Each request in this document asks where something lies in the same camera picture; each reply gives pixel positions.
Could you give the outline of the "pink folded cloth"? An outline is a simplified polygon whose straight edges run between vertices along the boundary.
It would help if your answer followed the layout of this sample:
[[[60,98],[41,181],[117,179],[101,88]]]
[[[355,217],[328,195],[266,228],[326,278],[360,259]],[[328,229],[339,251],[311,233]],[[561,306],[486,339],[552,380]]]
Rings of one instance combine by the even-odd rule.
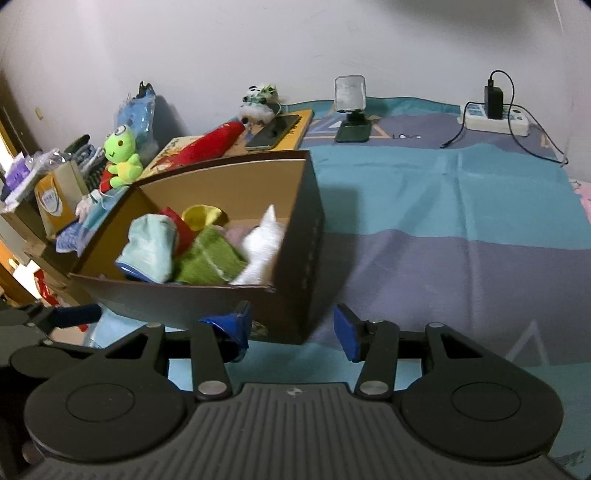
[[[574,193],[579,197],[580,203],[585,210],[587,219],[591,223],[591,183],[571,179],[570,184]]]

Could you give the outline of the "blue plastic bag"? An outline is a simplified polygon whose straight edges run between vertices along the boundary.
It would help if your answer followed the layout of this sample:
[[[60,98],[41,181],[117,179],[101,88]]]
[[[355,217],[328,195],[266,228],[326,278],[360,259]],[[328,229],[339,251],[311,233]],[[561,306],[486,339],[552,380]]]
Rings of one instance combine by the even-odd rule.
[[[137,94],[129,95],[115,115],[114,126],[126,125],[130,129],[143,164],[149,163],[158,152],[158,144],[153,135],[155,100],[152,85],[141,81]]]

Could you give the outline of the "white plush toy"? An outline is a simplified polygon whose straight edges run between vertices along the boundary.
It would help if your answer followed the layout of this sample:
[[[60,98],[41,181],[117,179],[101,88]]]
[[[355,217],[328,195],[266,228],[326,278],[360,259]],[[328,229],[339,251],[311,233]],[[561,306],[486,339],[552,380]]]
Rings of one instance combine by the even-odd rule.
[[[231,285],[263,285],[270,282],[285,231],[286,226],[277,221],[276,208],[270,205],[256,228],[240,244],[239,251],[245,256],[247,264]]]

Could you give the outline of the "teal and grey bed sheet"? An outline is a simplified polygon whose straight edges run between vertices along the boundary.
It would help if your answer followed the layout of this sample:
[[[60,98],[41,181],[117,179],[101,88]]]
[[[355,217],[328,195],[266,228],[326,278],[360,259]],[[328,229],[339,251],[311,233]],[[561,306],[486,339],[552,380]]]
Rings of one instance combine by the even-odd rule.
[[[459,109],[373,99],[380,130],[339,144],[339,115],[313,101],[311,152],[325,235],[303,346],[254,342],[232,364],[245,382],[353,383],[332,307],[419,331],[442,322],[529,370],[559,394],[565,419],[553,457],[590,473],[590,224],[540,131],[523,148],[461,131]]]

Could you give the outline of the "brown cardboard storage box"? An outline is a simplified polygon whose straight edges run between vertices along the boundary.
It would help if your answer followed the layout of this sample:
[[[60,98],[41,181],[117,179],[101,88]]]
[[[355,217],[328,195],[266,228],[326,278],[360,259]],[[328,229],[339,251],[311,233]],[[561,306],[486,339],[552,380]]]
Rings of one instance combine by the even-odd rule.
[[[233,246],[266,218],[276,218],[283,228],[283,241],[262,282],[154,284],[132,280],[116,266],[133,220],[166,208],[182,214],[197,205],[221,209],[216,230]],[[131,186],[91,237],[70,276],[114,313],[172,327],[186,327],[197,318],[221,315],[239,301],[249,301],[264,340],[300,344],[314,326],[311,294],[324,220],[308,151],[214,159],[153,175]]]

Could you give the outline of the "green frog plush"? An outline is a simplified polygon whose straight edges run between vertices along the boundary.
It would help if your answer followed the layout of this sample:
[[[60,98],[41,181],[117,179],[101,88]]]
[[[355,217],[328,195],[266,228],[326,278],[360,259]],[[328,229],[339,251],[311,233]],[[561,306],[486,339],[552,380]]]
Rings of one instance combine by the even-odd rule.
[[[100,180],[101,193],[131,185],[140,177],[143,165],[127,125],[119,125],[105,140],[103,149],[107,164]]]

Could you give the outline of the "green and mint towel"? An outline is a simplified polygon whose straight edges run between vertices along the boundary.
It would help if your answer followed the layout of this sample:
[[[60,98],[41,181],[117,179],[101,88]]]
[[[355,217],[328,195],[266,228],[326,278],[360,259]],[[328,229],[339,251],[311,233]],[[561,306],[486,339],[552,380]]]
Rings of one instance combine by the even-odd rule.
[[[131,222],[127,243],[115,260],[126,276],[153,284],[228,285],[247,261],[218,226],[207,226],[178,253],[179,234],[173,220],[146,214]]]

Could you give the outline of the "black smartphone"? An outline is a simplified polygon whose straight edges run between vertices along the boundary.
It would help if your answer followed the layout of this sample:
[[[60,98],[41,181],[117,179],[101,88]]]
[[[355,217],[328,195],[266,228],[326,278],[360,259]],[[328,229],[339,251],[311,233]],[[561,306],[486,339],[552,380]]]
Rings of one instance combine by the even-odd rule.
[[[300,121],[297,114],[276,116],[269,124],[256,133],[245,144],[247,151],[270,150],[279,145],[280,141],[290,133],[290,130]]]

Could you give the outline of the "red cylindrical pillow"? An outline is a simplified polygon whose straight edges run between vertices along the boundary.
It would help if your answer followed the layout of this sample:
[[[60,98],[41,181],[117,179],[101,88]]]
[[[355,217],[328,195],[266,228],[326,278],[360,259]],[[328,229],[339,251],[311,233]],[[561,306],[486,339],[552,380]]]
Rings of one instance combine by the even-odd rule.
[[[242,122],[224,123],[181,149],[172,157],[171,164],[174,168],[178,168],[221,158],[244,131],[245,126]]]

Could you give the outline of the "yellow book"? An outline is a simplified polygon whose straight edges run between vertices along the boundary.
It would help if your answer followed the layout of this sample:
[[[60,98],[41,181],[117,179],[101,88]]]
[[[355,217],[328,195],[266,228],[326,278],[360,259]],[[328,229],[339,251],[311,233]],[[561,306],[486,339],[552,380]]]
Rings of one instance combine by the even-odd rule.
[[[304,109],[290,112],[290,115],[298,117],[297,124],[284,135],[279,143],[271,151],[297,150],[304,140],[305,132],[314,117],[314,111]],[[214,159],[212,153],[217,153],[217,158],[240,156],[249,153],[246,144],[262,126],[252,128],[252,131],[243,130],[238,134],[238,123],[230,121],[222,124],[205,135],[176,137],[170,140],[166,146],[154,157],[143,170],[140,179],[146,179],[153,175],[173,170],[179,167],[175,157],[187,146],[197,143],[200,149],[204,149],[208,155],[207,160]]]

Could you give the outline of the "phone stand with mirror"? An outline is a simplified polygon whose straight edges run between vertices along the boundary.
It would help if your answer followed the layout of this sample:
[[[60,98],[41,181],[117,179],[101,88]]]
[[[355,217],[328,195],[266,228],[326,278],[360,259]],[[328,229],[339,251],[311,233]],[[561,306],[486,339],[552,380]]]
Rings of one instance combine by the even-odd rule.
[[[335,111],[345,114],[335,135],[336,143],[365,143],[370,140],[372,124],[367,119],[367,87],[363,75],[335,78]]]

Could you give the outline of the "panda plush toy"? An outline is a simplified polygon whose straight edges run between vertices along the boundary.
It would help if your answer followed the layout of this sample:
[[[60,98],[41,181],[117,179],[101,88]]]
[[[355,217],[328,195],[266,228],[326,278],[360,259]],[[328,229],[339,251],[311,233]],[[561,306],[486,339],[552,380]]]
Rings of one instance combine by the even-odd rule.
[[[252,85],[242,97],[238,120],[244,125],[266,125],[280,112],[280,97],[276,85]]]

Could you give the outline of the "small yellow paper bag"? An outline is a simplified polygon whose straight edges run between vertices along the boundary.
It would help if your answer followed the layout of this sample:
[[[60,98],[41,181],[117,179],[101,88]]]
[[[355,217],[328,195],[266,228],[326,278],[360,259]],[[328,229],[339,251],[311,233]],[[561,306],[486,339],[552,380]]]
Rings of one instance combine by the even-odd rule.
[[[74,223],[78,203],[89,193],[78,165],[68,161],[39,180],[34,189],[48,239],[53,240]]]

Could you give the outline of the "red plush toy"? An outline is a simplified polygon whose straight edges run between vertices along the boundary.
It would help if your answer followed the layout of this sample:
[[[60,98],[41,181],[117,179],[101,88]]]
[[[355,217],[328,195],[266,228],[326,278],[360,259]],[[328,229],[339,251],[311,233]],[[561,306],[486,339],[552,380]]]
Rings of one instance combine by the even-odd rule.
[[[187,223],[169,207],[162,209],[159,214],[168,217],[176,229],[174,255],[183,254],[191,247],[195,237],[197,237],[197,232],[191,230]]]

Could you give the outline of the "yellow plush toy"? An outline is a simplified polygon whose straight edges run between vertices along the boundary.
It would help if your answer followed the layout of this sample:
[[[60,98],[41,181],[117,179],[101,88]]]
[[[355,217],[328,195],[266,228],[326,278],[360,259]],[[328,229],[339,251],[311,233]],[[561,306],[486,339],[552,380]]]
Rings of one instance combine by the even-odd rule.
[[[182,214],[181,219],[194,232],[204,230],[204,228],[216,225],[224,226],[228,223],[228,215],[221,210],[221,208],[197,204],[186,208]]]

